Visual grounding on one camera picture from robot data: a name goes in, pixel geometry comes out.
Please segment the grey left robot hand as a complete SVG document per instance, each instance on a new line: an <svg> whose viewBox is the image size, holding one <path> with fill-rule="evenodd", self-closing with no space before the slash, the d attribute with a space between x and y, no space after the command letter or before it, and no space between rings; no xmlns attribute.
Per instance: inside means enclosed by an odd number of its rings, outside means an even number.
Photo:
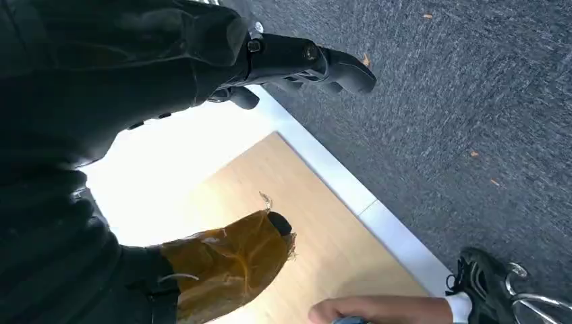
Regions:
<svg viewBox="0 0 572 324"><path fill-rule="evenodd" d="M198 1L1 2L2 323L205 323L269 286L294 244L276 212L132 247L83 196L81 167L150 119L251 109L251 84L376 85L352 55L248 29Z"/></svg>

